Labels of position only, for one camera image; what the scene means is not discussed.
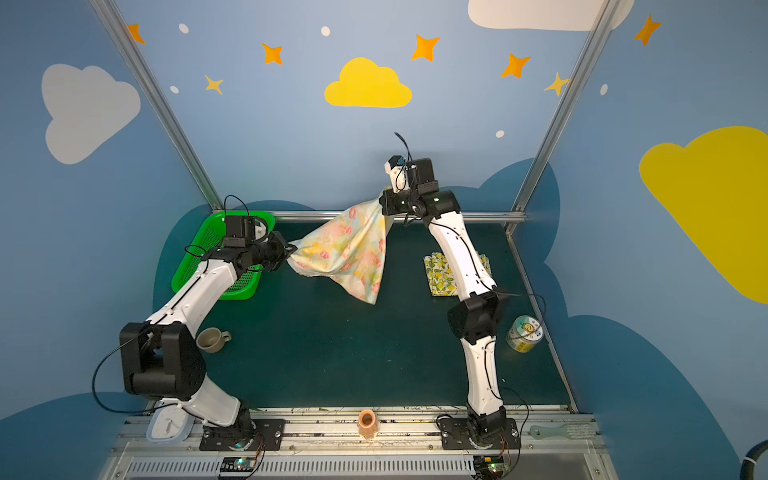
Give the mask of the lemon print skirt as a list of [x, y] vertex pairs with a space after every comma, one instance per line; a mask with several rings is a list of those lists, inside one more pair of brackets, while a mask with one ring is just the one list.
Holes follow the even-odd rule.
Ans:
[[472, 254], [467, 260], [454, 261], [460, 267], [459, 275], [451, 270], [452, 263], [440, 252], [424, 257], [428, 287], [434, 297], [457, 297], [464, 300], [470, 292], [485, 292], [485, 286], [496, 285], [485, 256]]

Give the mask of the pink floral skirt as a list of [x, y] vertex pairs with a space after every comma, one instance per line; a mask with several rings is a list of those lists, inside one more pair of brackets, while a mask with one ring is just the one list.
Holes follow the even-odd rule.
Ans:
[[352, 206], [292, 244], [291, 268], [327, 277], [352, 297], [375, 304], [383, 278], [391, 224], [377, 200]]

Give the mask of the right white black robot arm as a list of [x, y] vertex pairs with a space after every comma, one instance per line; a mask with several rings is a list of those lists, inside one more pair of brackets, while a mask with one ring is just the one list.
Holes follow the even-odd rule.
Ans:
[[386, 216], [404, 214], [420, 219], [447, 260], [459, 298], [448, 312], [448, 321], [465, 358], [468, 430], [476, 444], [487, 444], [508, 425], [497, 381], [495, 345], [507, 301], [514, 295], [500, 290], [485, 269], [451, 191], [422, 194], [387, 187], [379, 203]]

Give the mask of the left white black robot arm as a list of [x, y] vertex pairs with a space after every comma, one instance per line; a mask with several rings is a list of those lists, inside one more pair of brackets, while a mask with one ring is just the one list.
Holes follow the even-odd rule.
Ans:
[[192, 277], [143, 322], [126, 324], [119, 346], [125, 390], [157, 405], [138, 415], [176, 408], [212, 427], [239, 422], [241, 401], [207, 375], [197, 332], [222, 295], [246, 273], [273, 271], [296, 247], [277, 231], [253, 239], [225, 238], [199, 256]]

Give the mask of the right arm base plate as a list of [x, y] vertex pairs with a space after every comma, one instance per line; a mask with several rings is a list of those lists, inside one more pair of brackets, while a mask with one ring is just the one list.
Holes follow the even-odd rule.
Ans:
[[508, 419], [498, 432], [484, 440], [472, 440], [467, 418], [439, 415], [435, 419], [444, 450], [516, 450], [521, 447], [520, 433], [514, 419]]

